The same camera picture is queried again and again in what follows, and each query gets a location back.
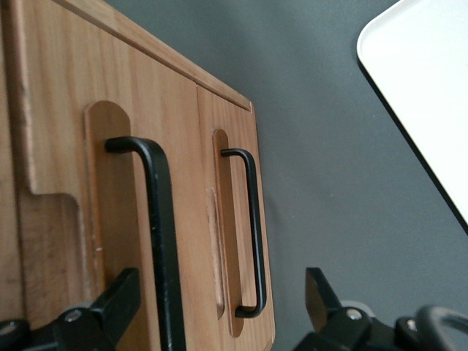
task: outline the wooden cabinet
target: wooden cabinet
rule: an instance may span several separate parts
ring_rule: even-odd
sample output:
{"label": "wooden cabinet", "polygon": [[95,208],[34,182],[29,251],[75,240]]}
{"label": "wooden cabinet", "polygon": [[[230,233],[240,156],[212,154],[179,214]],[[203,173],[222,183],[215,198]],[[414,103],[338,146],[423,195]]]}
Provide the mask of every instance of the wooden cabinet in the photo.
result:
{"label": "wooden cabinet", "polygon": [[[238,267],[228,265],[219,225],[214,134],[224,130],[229,147],[246,149],[258,164],[250,102],[101,1],[10,0],[1,11],[10,118],[1,97],[0,185],[10,220],[1,218],[0,305],[16,305],[0,319],[23,312],[33,328],[44,325],[135,266],[142,306],[118,347],[159,350],[143,168],[135,155],[106,154],[103,146],[131,135],[156,141],[169,164],[187,349],[269,350],[273,303],[260,182],[267,303],[252,319],[234,317],[227,303],[230,271],[238,272],[238,302],[253,306],[256,299],[239,160],[229,161],[229,238],[237,242],[229,250]],[[17,284],[6,284],[7,265],[21,267]]]}

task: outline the white board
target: white board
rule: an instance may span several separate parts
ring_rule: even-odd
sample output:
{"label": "white board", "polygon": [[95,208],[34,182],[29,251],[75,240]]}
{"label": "white board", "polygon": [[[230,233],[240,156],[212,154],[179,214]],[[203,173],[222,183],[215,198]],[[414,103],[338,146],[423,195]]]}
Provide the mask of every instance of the white board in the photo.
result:
{"label": "white board", "polygon": [[468,0],[401,0],[358,56],[468,222]]}

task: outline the black clamp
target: black clamp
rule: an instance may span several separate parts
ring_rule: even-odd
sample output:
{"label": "black clamp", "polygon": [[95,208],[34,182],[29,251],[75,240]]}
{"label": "black clamp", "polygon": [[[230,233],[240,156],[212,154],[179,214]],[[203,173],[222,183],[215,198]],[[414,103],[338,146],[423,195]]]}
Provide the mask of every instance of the black clamp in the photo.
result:
{"label": "black clamp", "polygon": [[69,309],[35,331],[25,320],[0,322],[0,351],[114,351],[139,308],[138,269],[125,268],[87,309]]}
{"label": "black clamp", "polygon": [[456,351],[443,328],[468,333],[468,317],[436,306],[387,326],[361,309],[342,306],[319,268],[306,270],[306,307],[315,332],[295,351]]}

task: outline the gray wall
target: gray wall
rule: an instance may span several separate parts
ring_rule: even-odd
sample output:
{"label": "gray wall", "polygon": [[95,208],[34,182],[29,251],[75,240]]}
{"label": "gray wall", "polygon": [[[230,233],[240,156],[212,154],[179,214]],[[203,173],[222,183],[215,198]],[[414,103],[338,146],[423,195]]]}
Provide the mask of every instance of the gray wall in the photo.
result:
{"label": "gray wall", "polygon": [[255,104],[274,350],[311,330],[308,266],[386,323],[468,313],[467,234],[358,67],[361,29],[394,0],[107,2]]}

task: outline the drawer handle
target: drawer handle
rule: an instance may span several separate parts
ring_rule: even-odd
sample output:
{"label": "drawer handle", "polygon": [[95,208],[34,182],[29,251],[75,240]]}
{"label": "drawer handle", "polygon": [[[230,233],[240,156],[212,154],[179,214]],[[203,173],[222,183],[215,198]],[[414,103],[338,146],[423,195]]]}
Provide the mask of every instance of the drawer handle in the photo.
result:
{"label": "drawer handle", "polygon": [[136,152],[143,163],[153,251],[154,281],[162,351],[184,351],[184,313],[178,271],[176,226],[167,158],[152,140],[114,137],[105,141],[107,152]]}
{"label": "drawer handle", "polygon": [[262,230],[260,226],[260,204],[258,200],[257,171],[252,154],[241,148],[221,150],[221,156],[240,156],[246,167],[247,192],[249,196],[250,231],[252,233],[252,250],[254,252],[255,291],[257,304],[255,307],[239,306],[235,309],[237,318],[254,318],[266,305],[265,263],[263,259]]}

